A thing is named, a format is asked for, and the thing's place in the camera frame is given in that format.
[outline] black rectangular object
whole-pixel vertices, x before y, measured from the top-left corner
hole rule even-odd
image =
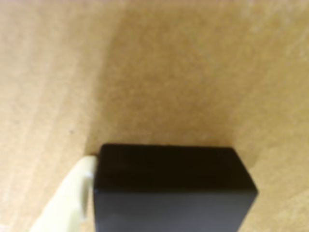
[[[231,148],[104,145],[97,232],[236,232],[257,196]]]

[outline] cardboard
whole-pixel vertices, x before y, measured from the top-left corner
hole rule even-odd
[[[308,231],[308,15],[307,1],[1,2],[0,231],[28,231],[105,142],[232,146],[260,191],[240,231]]]

